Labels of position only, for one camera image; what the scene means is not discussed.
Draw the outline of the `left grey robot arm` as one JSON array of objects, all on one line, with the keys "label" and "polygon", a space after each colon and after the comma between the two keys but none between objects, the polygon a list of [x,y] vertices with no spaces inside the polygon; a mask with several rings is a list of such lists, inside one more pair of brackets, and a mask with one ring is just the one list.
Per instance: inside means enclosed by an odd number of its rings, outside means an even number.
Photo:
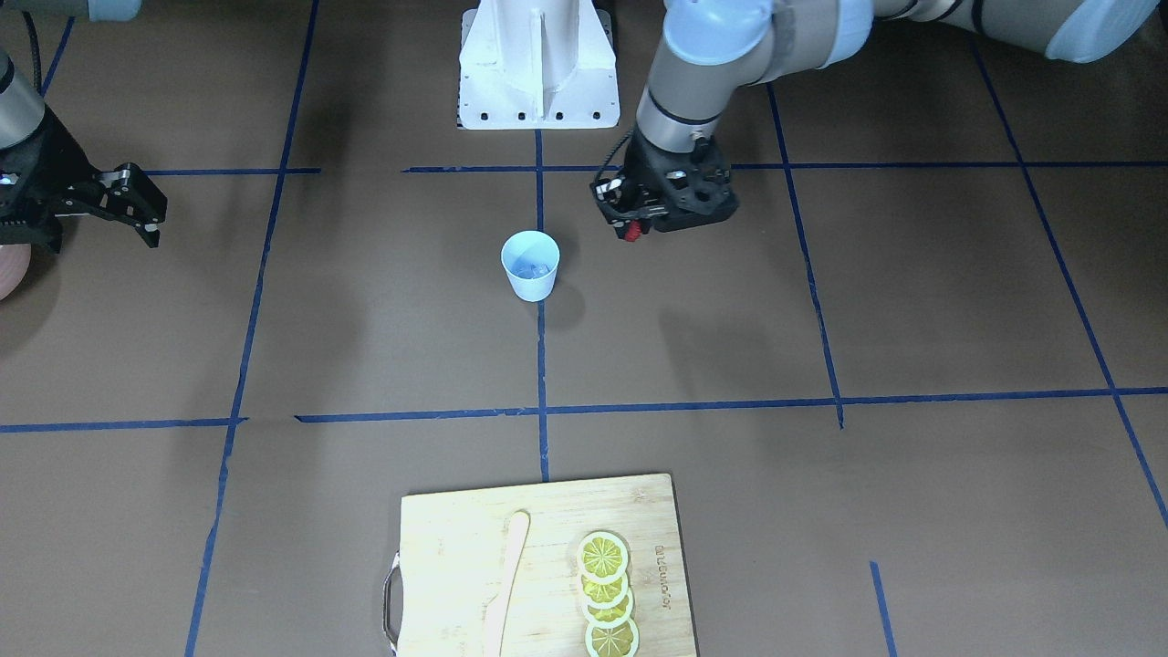
[{"label": "left grey robot arm", "polygon": [[1154,1],[668,1],[631,141],[690,154],[737,89],[850,58],[872,26],[947,25],[1054,61],[1091,63],[1133,37]]}]

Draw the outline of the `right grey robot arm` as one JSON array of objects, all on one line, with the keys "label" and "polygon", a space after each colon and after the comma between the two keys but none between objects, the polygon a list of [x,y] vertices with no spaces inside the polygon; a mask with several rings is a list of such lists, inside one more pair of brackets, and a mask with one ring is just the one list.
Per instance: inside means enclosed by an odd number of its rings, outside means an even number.
[{"label": "right grey robot arm", "polygon": [[[21,13],[86,18],[91,22],[131,21],[141,12],[141,1],[4,1],[4,7]],[[7,150],[28,141],[46,120],[46,116],[47,104],[40,84],[18,71],[16,63],[4,51],[1,148]]]}]

